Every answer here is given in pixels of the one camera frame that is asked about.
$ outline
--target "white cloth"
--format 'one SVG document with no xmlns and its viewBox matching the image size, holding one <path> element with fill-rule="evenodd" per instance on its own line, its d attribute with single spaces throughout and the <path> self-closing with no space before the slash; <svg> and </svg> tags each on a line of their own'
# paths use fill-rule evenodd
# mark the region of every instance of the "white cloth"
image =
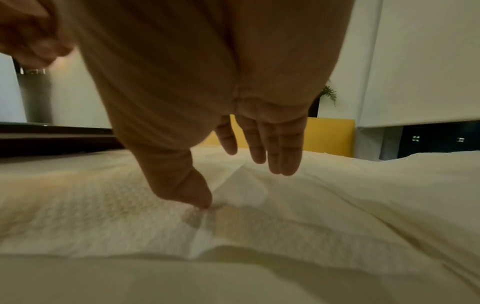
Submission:
<svg viewBox="0 0 480 304">
<path fill-rule="evenodd" d="M 247 150 L 231 157 L 203 147 L 193 156 L 213 192 L 207 211 L 153 196 L 127 151 L 0 165 L 0 253 L 121 263 L 263 254 L 312 269 L 421 277 L 433 286 L 422 285 L 423 298 L 478 300 L 480 153 L 375 163 L 306 152 L 293 177 L 270 174 Z"/>
</svg>

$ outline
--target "yellow furniture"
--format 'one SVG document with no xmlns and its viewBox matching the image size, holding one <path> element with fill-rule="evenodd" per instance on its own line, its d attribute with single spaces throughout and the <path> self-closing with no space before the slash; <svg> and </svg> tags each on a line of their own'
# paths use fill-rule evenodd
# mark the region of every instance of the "yellow furniture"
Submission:
<svg viewBox="0 0 480 304">
<path fill-rule="evenodd" d="M 231 116 L 231 126 L 239 148 L 248 148 L 244 133 Z M 329 119 L 309 117 L 305 129 L 303 149 L 320 153 L 353 157 L 355 121 L 350 119 Z M 201 145 L 219 145 L 212 132 Z"/>
</svg>

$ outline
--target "yellow cushion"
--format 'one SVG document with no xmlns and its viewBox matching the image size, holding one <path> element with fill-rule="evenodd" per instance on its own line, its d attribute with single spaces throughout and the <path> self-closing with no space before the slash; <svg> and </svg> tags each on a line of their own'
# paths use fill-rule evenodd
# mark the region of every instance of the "yellow cushion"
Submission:
<svg viewBox="0 0 480 304">
<path fill-rule="evenodd" d="M 231 116 L 231 126 L 238 142 L 238 147 L 248 148 L 244 133 Z M 309 117 L 305 129 L 303 149 L 340 156 L 353 156 L 355 121 L 350 119 L 329 119 Z M 220 142 L 212 132 L 201 145 L 219 145 Z"/>
</svg>

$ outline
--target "blurred hand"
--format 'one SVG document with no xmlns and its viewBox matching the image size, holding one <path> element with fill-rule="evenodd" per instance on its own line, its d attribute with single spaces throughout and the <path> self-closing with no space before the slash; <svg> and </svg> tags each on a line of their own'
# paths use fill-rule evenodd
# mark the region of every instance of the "blurred hand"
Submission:
<svg viewBox="0 0 480 304">
<path fill-rule="evenodd" d="M 337 62 L 353 0 L 58 1 L 118 138 L 153 192 L 208 207 L 190 148 L 215 129 L 292 175 L 308 108 Z"/>
<path fill-rule="evenodd" d="M 0 0 L 0 53 L 38 69 L 73 46 L 50 0 Z"/>
</svg>

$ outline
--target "green plant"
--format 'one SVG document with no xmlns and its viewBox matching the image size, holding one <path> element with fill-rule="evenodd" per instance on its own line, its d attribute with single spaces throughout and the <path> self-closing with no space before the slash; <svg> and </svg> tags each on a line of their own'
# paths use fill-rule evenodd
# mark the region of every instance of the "green plant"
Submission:
<svg viewBox="0 0 480 304">
<path fill-rule="evenodd" d="M 337 92 L 334 89 L 332 89 L 331 86 L 325 86 L 323 88 L 323 90 L 320 92 L 320 94 L 317 96 L 317 98 L 320 99 L 320 97 L 322 97 L 323 95 L 330 98 L 333 101 L 334 105 L 337 105 L 336 104 L 336 102 L 337 102 Z"/>
</svg>

